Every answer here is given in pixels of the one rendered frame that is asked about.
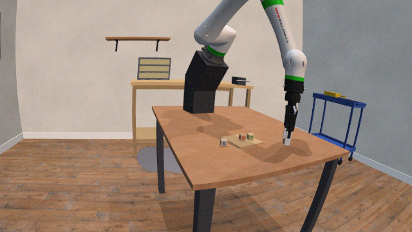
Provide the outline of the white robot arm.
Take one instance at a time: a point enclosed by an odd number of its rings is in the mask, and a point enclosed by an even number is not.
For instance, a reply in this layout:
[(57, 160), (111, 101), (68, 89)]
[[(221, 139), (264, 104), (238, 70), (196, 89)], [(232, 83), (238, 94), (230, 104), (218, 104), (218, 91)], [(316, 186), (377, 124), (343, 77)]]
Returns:
[[(194, 39), (204, 45), (202, 57), (209, 63), (222, 65), (224, 56), (237, 33), (226, 24), (248, 0), (222, 0), (212, 13), (195, 29)], [(260, 0), (277, 38), (283, 67), (285, 68), (284, 91), (302, 94), (307, 59), (295, 45), (286, 16), (283, 0)], [(221, 31), (222, 30), (222, 31)]]

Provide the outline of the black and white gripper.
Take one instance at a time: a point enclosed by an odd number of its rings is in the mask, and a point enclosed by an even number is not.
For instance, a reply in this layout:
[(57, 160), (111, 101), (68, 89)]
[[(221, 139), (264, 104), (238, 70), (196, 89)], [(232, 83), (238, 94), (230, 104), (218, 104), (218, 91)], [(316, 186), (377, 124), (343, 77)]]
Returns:
[[(291, 141), (292, 132), (294, 131), (295, 121), (297, 117), (298, 110), (296, 107), (296, 103), (300, 103), (301, 95), (285, 93), (285, 101), (288, 101), (288, 105), (286, 105), (285, 110), (285, 121), (284, 121), (284, 133), (283, 139), (285, 138), (284, 145), (289, 146)], [(288, 126), (288, 127), (287, 127)]]

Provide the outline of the tan square mat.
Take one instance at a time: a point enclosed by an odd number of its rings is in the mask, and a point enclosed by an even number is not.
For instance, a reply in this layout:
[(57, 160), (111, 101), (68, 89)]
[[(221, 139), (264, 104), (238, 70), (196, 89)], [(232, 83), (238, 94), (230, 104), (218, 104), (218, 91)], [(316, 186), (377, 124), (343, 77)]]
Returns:
[(239, 140), (239, 134), (237, 135), (229, 135), (229, 136), (224, 136), (224, 137), (220, 137), (221, 139), (227, 139), (229, 143), (239, 147), (239, 148), (244, 148), (247, 146), (253, 146), (256, 144), (261, 144), (263, 143), (260, 140), (257, 140), (254, 138), (254, 140), (248, 140), (246, 137), (246, 140)]

